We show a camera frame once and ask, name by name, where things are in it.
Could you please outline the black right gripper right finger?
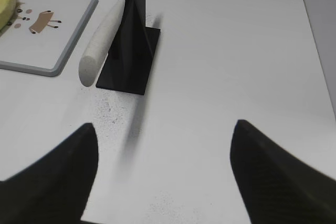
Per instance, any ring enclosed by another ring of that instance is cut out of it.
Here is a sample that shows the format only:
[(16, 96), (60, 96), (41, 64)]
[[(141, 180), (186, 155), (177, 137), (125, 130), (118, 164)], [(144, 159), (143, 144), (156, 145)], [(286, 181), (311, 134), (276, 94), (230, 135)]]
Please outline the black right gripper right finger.
[(335, 223), (335, 180), (238, 120), (230, 164), (251, 223)]

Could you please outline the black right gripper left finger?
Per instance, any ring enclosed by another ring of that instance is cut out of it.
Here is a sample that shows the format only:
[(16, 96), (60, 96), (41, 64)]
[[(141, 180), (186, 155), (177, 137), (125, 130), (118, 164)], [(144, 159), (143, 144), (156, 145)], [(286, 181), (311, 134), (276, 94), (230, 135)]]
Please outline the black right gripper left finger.
[(1, 223), (83, 223), (98, 162), (96, 131), (92, 123), (85, 123), (1, 182)]

